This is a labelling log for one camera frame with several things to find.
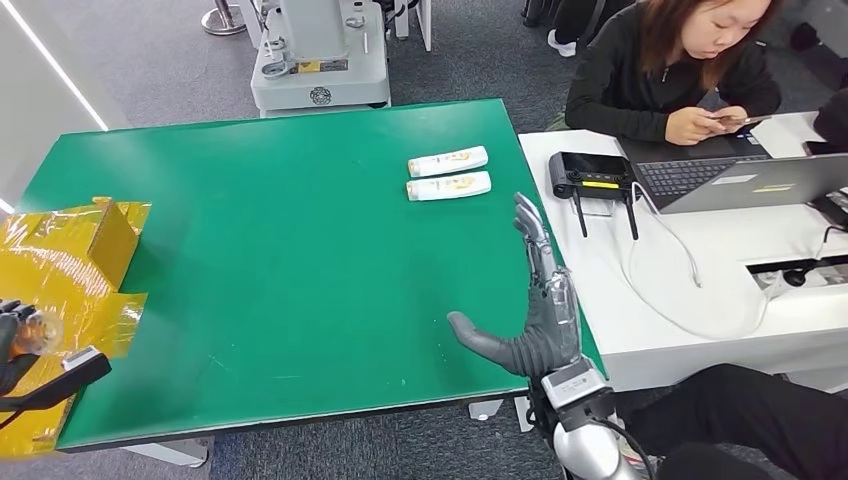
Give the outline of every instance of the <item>white wall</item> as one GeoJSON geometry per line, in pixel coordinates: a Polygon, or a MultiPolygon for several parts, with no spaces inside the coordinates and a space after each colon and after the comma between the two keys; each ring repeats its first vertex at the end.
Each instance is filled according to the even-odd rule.
{"type": "Polygon", "coordinates": [[[15,206],[59,135],[100,127],[15,21],[9,5],[110,129],[129,124],[39,0],[0,0],[0,199],[15,206]]]}

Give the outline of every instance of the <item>led light strip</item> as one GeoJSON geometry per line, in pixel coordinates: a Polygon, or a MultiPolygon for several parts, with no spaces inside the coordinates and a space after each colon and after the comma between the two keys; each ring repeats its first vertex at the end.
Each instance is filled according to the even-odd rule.
{"type": "MultiPolygon", "coordinates": [[[[6,10],[9,12],[9,15],[11,15],[15,22],[18,24],[18,26],[21,27],[21,30],[23,30],[26,36],[29,37],[32,44],[35,45],[35,48],[37,48],[38,51],[41,52],[41,55],[44,57],[45,60],[47,60],[47,63],[50,64],[56,74],[59,75],[59,78],[61,78],[62,81],[65,82],[65,85],[68,87],[68,90],[70,90],[71,93],[73,93],[74,96],[77,97],[77,100],[79,100],[80,104],[82,104],[83,108],[85,108],[88,114],[91,115],[91,118],[94,119],[94,122],[97,123],[97,126],[99,126],[100,129],[104,132],[108,132],[109,127],[106,125],[106,122],[104,122],[100,115],[97,113],[97,111],[94,110],[94,107],[91,106],[91,103],[89,103],[88,99],[83,96],[80,89],[77,88],[73,80],[71,80],[71,77],[69,77],[68,74],[65,73],[65,70],[62,69],[62,66],[59,65],[59,62],[56,61],[53,55],[47,50],[47,47],[44,46],[44,43],[41,42],[41,39],[39,39],[35,35],[35,32],[32,31],[32,28],[30,28],[29,24],[26,23],[26,20],[24,20],[21,14],[18,13],[18,10],[15,8],[15,6],[12,5],[11,0],[0,0],[0,4],[3,4],[3,6],[6,7],[6,10]]],[[[11,205],[6,203],[2,199],[0,199],[0,209],[2,209],[6,213],[15,213],[15,209],[12,208],[11,205]]]]}

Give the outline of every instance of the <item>green table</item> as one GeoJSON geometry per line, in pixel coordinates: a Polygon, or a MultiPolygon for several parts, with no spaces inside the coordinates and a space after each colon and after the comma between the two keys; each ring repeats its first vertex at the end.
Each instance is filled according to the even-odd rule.
{"type": "Polygon", "coordinates": [[[153,207],[122,287],[149,292],[132,347],[78,398],[57,448],[523,389],[445,318],[523,328],[516,191],[541,205],[500,100],[62,136],[22,211],[97,195],[153,207]],[[409,158],[474,145],[490,193],[406,199],[409,158]]]}

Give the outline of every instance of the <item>plastic bottle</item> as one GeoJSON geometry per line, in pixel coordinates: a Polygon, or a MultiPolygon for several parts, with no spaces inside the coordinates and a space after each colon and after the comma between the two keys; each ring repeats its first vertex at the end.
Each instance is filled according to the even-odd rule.
{"type": "Polygon", "coordinates": [[[492,180],[487,172],[406,182],[406,194],[411,201],[470,197],[491,189],[492,180]]]}
{"type": "Polygon", "coordinates": [[[489,154],[483,147],[466,148],[457,152],[429,157],[413,158],[408,162],[409,176],[429,177],[461,172],[489,163],[489,154]]]}

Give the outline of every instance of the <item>robotic hand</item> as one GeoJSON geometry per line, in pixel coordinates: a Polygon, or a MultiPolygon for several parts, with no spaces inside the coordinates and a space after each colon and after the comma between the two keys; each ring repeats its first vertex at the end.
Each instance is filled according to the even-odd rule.
{"type": "Polygon", "coordinates": [[[35,313],[32,305],[22,305],[17,300],[0,302],[0,397],[14,390],[18,382],[35,365],[38,355],[31,353],[11,358],[12,344],[18,325],[35,313]]]}
{"type": "Polygon", "coordinates": [[[530,286],[524,332],[503,339],[477,329],[460,312],[448,320],[460,343],[508,372],[530,378],[534,422],[563,468],[584,480],[636,480],[607,420],[612,390],[580,354],[577,295],[568,271],[556,264],[539,211],[515,194],[515,227],[524,234],[530,286]]]}

